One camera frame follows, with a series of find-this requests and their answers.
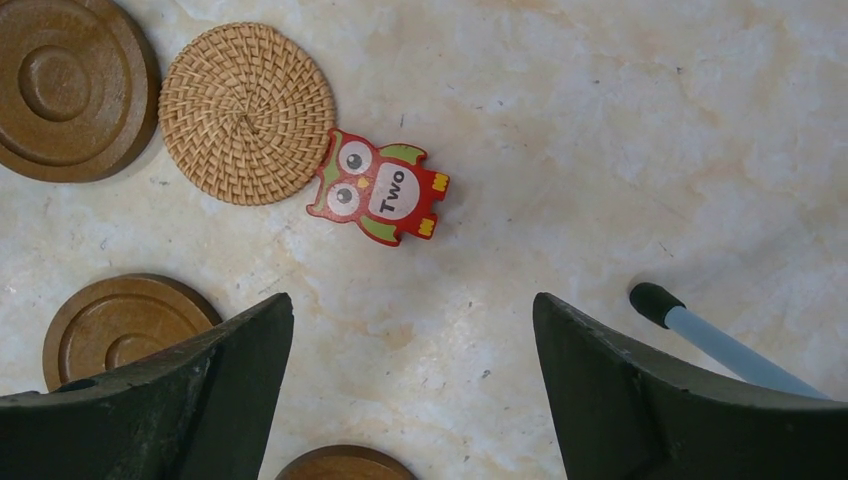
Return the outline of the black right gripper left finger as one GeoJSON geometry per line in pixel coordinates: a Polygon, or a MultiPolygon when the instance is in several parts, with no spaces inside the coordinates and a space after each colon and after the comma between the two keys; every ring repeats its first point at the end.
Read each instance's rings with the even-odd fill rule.
{"type": "Polygon", "coordinates": [[[278,293],[137,362],[3,397],[2,477],[256,478],[293,327],[278,293]]]}

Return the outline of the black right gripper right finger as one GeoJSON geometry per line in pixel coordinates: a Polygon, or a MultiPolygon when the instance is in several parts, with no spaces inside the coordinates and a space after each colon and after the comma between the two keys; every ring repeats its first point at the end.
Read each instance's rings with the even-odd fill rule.
{"type": "Polygon", "coordinates": [[[548,294],[541,371],[571,479],[843,479],[847,406],[702,369],[548,294]]]}

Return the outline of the brown wooden coaster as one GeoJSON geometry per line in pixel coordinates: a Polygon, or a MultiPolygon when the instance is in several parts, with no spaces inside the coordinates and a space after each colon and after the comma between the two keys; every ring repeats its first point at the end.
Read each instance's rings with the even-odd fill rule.
{"type": "Polygon", "coordinates": [[[157,126],[160,69],[114,1],[1,4],[1,164],[35,180],[108,178],[157,126]]]}
{"type": "Polygon", "coordinates": [[[140,360],[222,322],[211,303],[164,275],[131,273],[92,283],[68,298],[44,339],[50,391],[140,360]]]}
{"type": "Polygon", "coordinates": [[[413,480],[416,476],[379,450],[359,445],[331,445],[300,455],[276,479],[413,480]]]}

